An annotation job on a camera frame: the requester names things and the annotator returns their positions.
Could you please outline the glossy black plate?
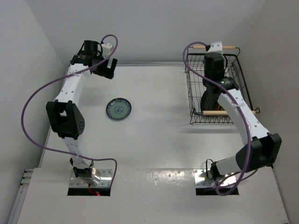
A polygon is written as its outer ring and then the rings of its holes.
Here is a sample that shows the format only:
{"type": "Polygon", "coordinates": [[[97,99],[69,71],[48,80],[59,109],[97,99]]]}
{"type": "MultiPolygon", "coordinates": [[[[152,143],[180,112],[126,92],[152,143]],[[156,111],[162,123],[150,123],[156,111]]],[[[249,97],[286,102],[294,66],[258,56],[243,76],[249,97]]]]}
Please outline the glossy black plate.
{"type": "Polygon", "coordinates": [[[204,91],[200,102],[201,111],[217,111],[219,110],[219,107],[220,106],[213,95],[209,94],[208,91],[204,91]]]}

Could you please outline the blue floral plate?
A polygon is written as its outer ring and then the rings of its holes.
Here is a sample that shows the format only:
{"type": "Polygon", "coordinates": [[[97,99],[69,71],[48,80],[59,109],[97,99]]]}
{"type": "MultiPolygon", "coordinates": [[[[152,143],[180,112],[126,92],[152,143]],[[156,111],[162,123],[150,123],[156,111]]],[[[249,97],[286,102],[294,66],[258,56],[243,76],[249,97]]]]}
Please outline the blue floral plate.
{"type": "Polygon", "coordinates": [[[107,116],[114,120],[120,121],[130,115],[132,111],[131,103],[125,98],[115,98],[106,106],[107,116]]]}

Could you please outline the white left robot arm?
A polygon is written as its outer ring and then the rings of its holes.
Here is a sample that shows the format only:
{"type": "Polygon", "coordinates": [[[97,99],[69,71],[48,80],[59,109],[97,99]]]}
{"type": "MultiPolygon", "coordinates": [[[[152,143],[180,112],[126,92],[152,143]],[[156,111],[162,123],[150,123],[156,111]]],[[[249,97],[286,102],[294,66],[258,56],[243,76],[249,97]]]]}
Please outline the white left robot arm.
{"type": "Polygon", "coordinates": [[[87,152],[83,136],[85,119],[78,108],[78,102],[91,74],[108,79],[114,77],[117,60],[113,59],[111,66],[108,66],[108,56],[113,51],[114,45],[110,43],[85,40],[70,61],[68,77],[60,93],[46,104],[52,131],[58,134],[71,153],[70,163],[75,177],[88,186],[97,186],[101,181],[101,174],[93,161],[82,158],[87,152]]]}

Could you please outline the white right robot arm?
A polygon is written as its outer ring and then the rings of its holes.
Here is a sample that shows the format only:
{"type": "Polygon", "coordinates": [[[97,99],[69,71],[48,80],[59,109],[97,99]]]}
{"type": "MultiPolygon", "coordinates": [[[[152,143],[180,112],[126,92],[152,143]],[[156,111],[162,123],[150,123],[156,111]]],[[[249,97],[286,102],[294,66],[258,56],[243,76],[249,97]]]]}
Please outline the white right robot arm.
{"type": "Polygon", "coordinates": [[[222,108],[239,131],[243,148],[234,156],[214,161],[207,172],[213,180],[226,174],[249,172],[276,161],[282,139],[271,134],[253,114],[245,102],[239,86],[233,78],[225,75],[224,56],[212,52],[204,55],[204,79],[206,90],[200,102],[201,111],[216,111],[222,108]]]}

